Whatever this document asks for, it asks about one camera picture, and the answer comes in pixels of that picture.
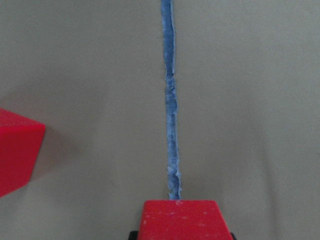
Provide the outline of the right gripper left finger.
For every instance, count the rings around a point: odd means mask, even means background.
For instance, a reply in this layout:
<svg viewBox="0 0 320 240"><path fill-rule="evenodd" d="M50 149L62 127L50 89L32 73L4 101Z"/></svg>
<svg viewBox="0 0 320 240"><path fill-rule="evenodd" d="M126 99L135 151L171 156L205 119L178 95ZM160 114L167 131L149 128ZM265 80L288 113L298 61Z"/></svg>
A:
<svg viewBox="0 0 320 240"><path fill-rule="evenodd" d="M139 235L138 231L131 231L129 233L128 240L137 240L138 239L138 235Z"/></svg>

